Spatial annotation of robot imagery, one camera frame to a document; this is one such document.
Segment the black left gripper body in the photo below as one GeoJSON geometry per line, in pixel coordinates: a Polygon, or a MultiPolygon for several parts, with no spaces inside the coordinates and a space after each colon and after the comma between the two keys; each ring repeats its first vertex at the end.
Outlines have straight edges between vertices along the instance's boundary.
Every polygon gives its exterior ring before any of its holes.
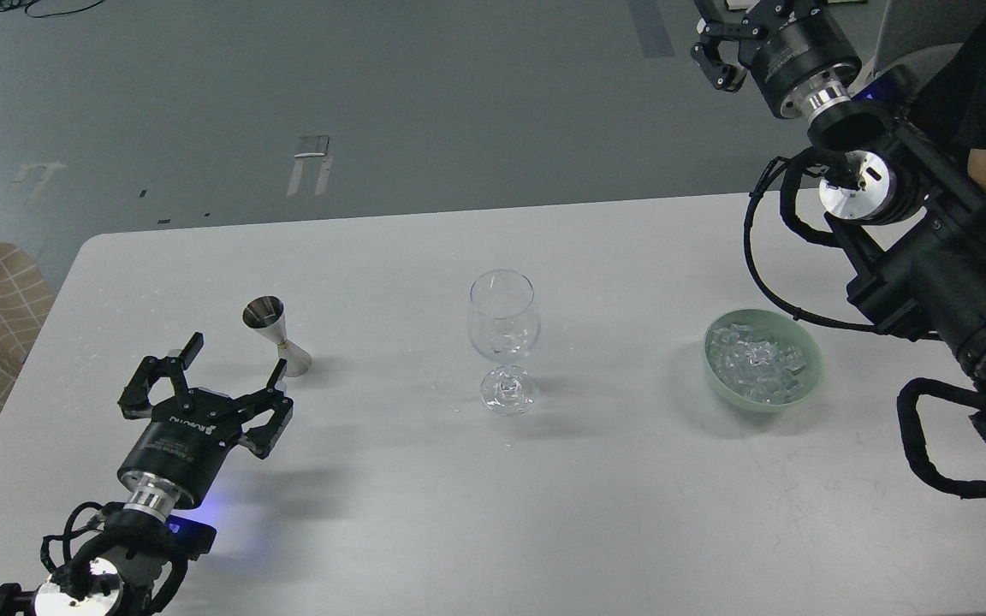
{"type": "Polygon", "coordinates": [[[241,436],[235,399],[206,389],[188,403],[161,402],[118,468],[130,491],[128,510],[164,521],[174,510],[199,507],[241,436]]]}

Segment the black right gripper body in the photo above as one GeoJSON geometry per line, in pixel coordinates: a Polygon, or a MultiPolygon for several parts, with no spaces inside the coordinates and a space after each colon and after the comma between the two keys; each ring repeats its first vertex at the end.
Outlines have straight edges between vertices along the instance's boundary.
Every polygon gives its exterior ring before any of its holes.
{"type": "Polygon", "coordinates": [[[824,73],[844,86],[858,77],[861,61],[834,17],[810,15],[778,27],[758,25],[763,38],[739,43],[739,62],[750,71],[777,118],[803,114],[799,87],[824,73]]]}

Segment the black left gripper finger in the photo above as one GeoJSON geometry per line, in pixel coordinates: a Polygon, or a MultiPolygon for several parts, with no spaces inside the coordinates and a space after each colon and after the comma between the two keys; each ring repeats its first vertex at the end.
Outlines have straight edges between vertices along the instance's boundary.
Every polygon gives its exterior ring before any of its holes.
{"type": "Polygon", "coordinates": [[[176,409],[192,411],[195,409],[194,394],[188,386],[185,371],[192,365],[205,344],[202,332],[195,332],[187,344],[176,354],[157,358],[145,356],[140,366],[122,389],[118,398],[118,408],[123,418],[151,418],[154,405],[150,394],[158,382],[165,379],[171,383],[176,409]]]}
{"type": "Polygon", "coordinates": [[[235,427],[223,437],[223,456],[228,455],[235,446],[246,448],[258,459],[266,459],[273,452],[293,416],[294,401],[279,386],[286,376],[287,367],[287,360],[279,358],[262,389],[236,398],[228,395],[224,401],[223,420],[235,427]],[[244,424],[263,413],[269,414],[266,424],[244,429],[244,424]]]}

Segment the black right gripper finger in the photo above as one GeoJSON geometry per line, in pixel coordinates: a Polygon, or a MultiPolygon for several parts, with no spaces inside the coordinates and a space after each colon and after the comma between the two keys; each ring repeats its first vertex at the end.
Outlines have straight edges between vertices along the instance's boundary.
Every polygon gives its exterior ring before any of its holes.
{"type": "Polygon", "coordinates": [[[723,42],[736,42],[733,28],[716,19],[700,19],[696,25],[698,40],[690,48],[690,57],[710,86],[720,92],[739,92],[744,85],[747,70],[735,63],[725,62],[721,47],[723,42]]]}
{"type": "Polygon", "coordinates": [[[721,25],[720,38],[816,38],[827,32],[824,9],[824,1],[758,1],[739,22],[721,25]]]}

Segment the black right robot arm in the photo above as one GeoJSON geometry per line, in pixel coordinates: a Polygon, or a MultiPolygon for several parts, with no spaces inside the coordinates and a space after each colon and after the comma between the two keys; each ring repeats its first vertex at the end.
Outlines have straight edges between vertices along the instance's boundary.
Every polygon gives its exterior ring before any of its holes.
{"type": "Polygon", "coordinates": [[[756,83],[778,118],[805,118],[810,147],[775,157],[750,194],[745,264],[759,291],[795,321],[946,344],[973,387],[929,378],[896,401],[909,468],[943,494],[986,499],[986,480],[955,480],[931,463],[918,402],[924,395],[973,409],[986,444],[986,192],[908,117],[919,74],[876,60],[864,71],[825,1],[754,1],[732,22],[696,3],[690,55],[711,85],[756,83]],[[846,300],[866,324],[787,303],[764,283],[752,252],[759,203],[782,180],[780,217],[792,233],[845,253],[846,300]]]}

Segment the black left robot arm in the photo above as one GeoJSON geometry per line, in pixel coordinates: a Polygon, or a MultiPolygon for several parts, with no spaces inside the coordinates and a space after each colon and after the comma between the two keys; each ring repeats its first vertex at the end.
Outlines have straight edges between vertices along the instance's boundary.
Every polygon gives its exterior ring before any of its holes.
{"type": "Polygon", "coordinates": [[[194,333],[179,353],[140,360],[118,399],[123,417],[147,421],[117,469],[127,499],[75,507],[40,543],[45,580],[1,585],[0,615],[157,615],[175,599],[217,534],[181,511],[202,506],[239,446],[266,459],[293,416],[285,358],[261,389],[232,398],[187,382],[203,345],[194,333]]]}

